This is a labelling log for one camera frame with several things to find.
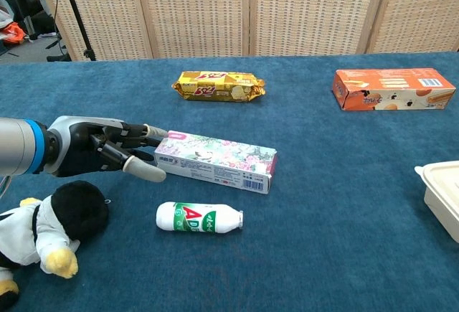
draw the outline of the black plush head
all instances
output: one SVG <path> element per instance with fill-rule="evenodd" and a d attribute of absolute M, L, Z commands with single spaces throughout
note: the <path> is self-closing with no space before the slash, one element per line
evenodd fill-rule
<path fill-rule="evenodd" d="M 102 231 L 108 223 L 105 197 L 86 181 L 57 188 L 51 196 L 51 206 L 71 240 L 82 242 Z"/>

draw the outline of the orange bag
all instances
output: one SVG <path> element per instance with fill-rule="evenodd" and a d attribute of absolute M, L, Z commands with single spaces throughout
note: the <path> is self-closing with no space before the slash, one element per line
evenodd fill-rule
<path fill-rule="evenodd" d="M 4 27 L 0 32 L 6 36 L 3 41 L 8 44 L 21 44 L 26 35 L 19 25 L 14 22 Z"/>

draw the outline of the bottle cap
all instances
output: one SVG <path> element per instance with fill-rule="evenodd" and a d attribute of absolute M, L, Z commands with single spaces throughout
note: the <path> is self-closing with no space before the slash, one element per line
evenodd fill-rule
<path fill-rule="evenodd" d="M 239 211 L 239 228 L 242 229 L 242 226 L 244 224 L 244 211 L 240 210 Z"/>

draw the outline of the toothpaste box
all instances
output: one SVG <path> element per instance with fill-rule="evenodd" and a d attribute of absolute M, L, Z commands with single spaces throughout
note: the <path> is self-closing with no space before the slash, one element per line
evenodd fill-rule
<path fill-rule="evenodd" d="M 277 151 L 273 148 L 169 131 L 156 148 L 157 166 L 169 174 L 267 194 Z"/>
<path fill-rule="evenodd" d="M 337 70 L 333 80 L 343 110 L 444 109 L 454 92 L 432 68 Z"/>

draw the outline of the orange cookie box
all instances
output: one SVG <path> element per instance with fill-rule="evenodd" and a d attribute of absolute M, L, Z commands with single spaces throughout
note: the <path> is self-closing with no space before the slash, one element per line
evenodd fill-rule
<path fill-rule="evenodd" d="M 455 87 L 437 70 L 337 70 L 333 93 L 343 110 L 444 109 Z"/>

